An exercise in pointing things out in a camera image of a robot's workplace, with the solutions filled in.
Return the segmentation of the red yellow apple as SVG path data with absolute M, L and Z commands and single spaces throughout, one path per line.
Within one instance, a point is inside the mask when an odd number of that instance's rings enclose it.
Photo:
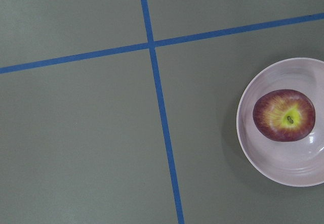
M 312 132 L 316 112 L 312 101 L 303 93 L 279 89 L 257 100 L 253 121 L 266 138 L 276 142 L 295 142 Z

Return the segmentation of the pink plate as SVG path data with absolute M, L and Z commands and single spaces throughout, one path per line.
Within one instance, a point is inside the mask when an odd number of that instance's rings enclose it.
M 316 122 L 311 133 L 295 142 L 275 142 L 253 122 L 253 107 L 263 95 L 294 89 L 313 103 Z M 308 187 L 323 183 L 323 61 L 291 58 L 270 65 L 248 84 L 236 114 L 241 148 L 251 164 L 267 178 L 283 185 Z

